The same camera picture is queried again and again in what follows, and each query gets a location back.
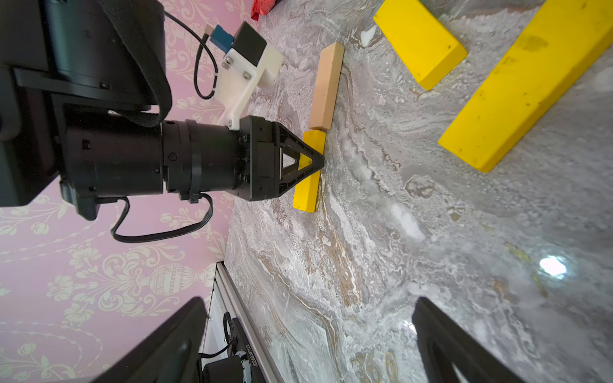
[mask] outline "black strap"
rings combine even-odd
[[[197,203],[200,199],[200,180],[202,179],[202,153],[200,152],[200,132],[197,126],[188,122],[189,140],[192,149],[192,179],[189,186],[189,202]]]
[[[139,66],[145,81],[151,88],[153,97],[159,105],[159,114],[123,110],[118,113],[141,126],[158,126],[172,108],[172,92],[164,69],[147,43],[147,38],[139,26],[139,21],[130,2],[128,0],[98,0],[98,3],[132,59]]]
[[[204,215],[204,218],[202,218],[202,221],[195,223],[195,224],[191,224],[189,226],[181,227],[180,229],[171,230],[169,232],[161,232],[161,233],[147,234],[147,235],[134,235],[134,236],[120,235],[120,234],[117,234],[116,232],[117,229],[119,229],[119,226],[121,225],[123,220],[126,219],[128,212],[130,211],[130,201],[128,201],[127,197],[103,197],[103,198],[96,199],[96,202],[97,203],[114,203],[114,202],[117,202],[117,200],[124,201],[126,203],[126,206],[123,208],[123,211],[121,212],[121,216],[119,217],[119,220],[117,220],[117,223],[111,229],[111,235],[113,235],[113,238],[119,242],[143,243],[143,242],[167,240],[169,238],[179,237],[181,235],[189,234],[191,232],[195,232],[196,230],[200,230],[201,228],[203,228],[204,225],[206,225],[211,219],[211,217],[213,216],[213,199],[211,198],[210,195],[205,194],[205,193],[201,193],[201,196],[205,198],[210,205],[208,207],[207,214]]]

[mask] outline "pink wallpaper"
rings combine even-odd
[[[198,34],[205,23],[234,33],[249,19],[249,0],[166,0],[169,12]],[[196,41],[166,20],[170,119],[215,123],[223,108],[193,89]],[[223,57],[213,50],[216,58]],[[203,55],[200,87],[212,82]],[[100,373],[191,297],[209,297],[223,259],[232,196],[212,193],[215,214],[203,229],[160,243],[127,245],[110,228],[123,203],[101,206],[85,221],[62,201],[57,182],[29,206],[0,209],[0,382],[36,383]],[[137,235],[199,221],[207,202],[177,195],[131,197],[120,233]]]

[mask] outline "wooden block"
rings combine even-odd
[[[324,144],[326,143],[326,133],[323,131],[306,131],[302,136],[302,140],[308,146],[312,147],[320,153],[324,153]],[[298,162],[298,169],[302,169],[305,166],[309,166],[312,160],[305,156],[300,155],[300,161]],[[319,176],[321,170],[311,174],[296,185],[294,191],[294,207],[298,210],[308,211],[310,213],[315,211],[317,205],[317,190],[319,188]]]
[[[438,143],[489,172],[611,43],[612,0],[547,0]]]
[[[386,0],[375,14],[375,23],[418,84],[428,91],[467,55],[462,44],[419,0]]]
[[[338,82],[341,78],[341,66],[345,47],[335,42],[319,55],[319,67],[315,80],[315,92],[311,105],[311,118],[308,127],[329,131],[332,128],[334,105],[337,103]]]

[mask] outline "yellow wooden block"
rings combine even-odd
[[[386,0],[375,23],[426,90],[434,88],[467,55],[419,0]]]
[[[489,172],[611,43],[612,0],[547,0],[438,143]]]
[[[324,154],[324,144],[326,143],[326,133],[323,131],[308,131],[302,136],[302,140],[308,146],[312,147],[316,151]],[[309,166],[312,160],[305,156],[300,155],[300,161],[298,162],[298,169],[302,169],[305,166]],[[317,190],[319,188],[319,175],[321,171],[311,174],[296,185],[294,191],[294,207],[299,210],[308,211],[310,213],[315,211],[317,205]]]

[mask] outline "marble countertop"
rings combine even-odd
[[[613,382],[613,50],[483,174],[437,141],[540,2],[424,1],[469,51],[429,92],[381,31],[362,44],[381,3],[261,18],[285,60],[249,113],[298,135],[319,52],[346,47],[317,211],[290,191],[237,199],[230,224],[226,266],[284,380],[425,382],[426,296],[527,382]]]

